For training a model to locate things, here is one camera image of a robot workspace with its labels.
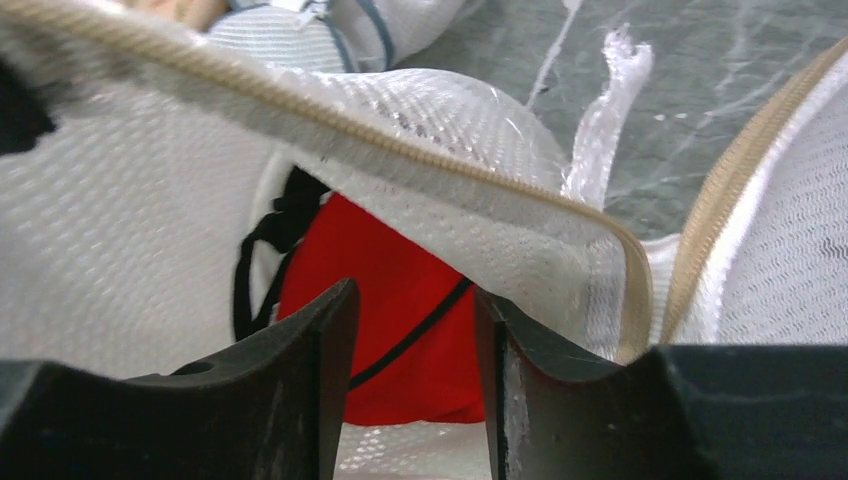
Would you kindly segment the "orange red bra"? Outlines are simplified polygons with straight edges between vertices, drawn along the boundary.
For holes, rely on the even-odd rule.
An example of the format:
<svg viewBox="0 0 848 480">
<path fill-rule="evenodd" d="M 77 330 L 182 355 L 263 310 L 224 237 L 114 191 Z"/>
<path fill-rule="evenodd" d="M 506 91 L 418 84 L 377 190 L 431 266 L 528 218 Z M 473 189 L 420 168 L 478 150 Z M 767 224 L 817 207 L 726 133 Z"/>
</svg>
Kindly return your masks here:
<svg viewBox="0 0 848 480">
<path fill-rule="evenodd" d="M 471 281 L 292 168 L 242 242 L 235 337 L 285 318 L 342 279 L 354 280 L 360 294 L 345 421 L 480 422 Z"/>
</svg>

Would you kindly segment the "beige-trim mesh laundry bag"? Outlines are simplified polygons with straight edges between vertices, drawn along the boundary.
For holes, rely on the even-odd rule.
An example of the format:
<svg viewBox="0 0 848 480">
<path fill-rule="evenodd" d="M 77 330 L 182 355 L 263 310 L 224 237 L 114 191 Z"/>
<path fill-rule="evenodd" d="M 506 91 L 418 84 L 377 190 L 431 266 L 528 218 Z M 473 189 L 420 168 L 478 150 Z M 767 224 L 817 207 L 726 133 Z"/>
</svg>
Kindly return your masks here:
<svg viewBox="0 0 848 480">
<path fill-rule="evenodd" d="M 471 1 L 391 69 L 271 68 L 123 1 L 1 5 L 1 365 L 127 380 L 241 340 L 300 168 L 609 362 L 847 351 L 847 32 L 764 1 Z M 483 398 L 483 385 L 480 376 Z M 330 479 L 496 479 L 480 422 L 343 422 Z"/>
</svg>

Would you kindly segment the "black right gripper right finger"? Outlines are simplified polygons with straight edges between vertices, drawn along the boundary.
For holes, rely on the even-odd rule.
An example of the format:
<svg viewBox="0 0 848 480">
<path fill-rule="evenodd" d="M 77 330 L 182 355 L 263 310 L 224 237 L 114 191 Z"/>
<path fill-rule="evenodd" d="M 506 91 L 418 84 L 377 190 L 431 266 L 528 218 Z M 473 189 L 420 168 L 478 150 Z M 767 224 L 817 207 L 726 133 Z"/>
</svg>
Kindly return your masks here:
<svg viewBox="0 0 848 480">
<path fill-rule="evenodd" d="M 496 479 L 843 479 L 847 351 L 656 347 L 619 366 L 478 291 Z"/>
</svg>

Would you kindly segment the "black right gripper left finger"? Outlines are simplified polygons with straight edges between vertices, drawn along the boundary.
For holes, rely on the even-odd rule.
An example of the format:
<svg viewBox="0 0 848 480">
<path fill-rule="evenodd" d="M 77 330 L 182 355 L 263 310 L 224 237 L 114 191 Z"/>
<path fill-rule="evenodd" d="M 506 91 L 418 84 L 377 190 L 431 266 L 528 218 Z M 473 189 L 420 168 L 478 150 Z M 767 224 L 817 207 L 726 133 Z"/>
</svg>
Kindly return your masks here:
<svg viewBox="0 0 848 480">
<path fill-rule="evenodd" d="M 330 479 L 357 335 L 343 280 L 171 375 L 1 365 L 5 479 Z"/>
</svg>

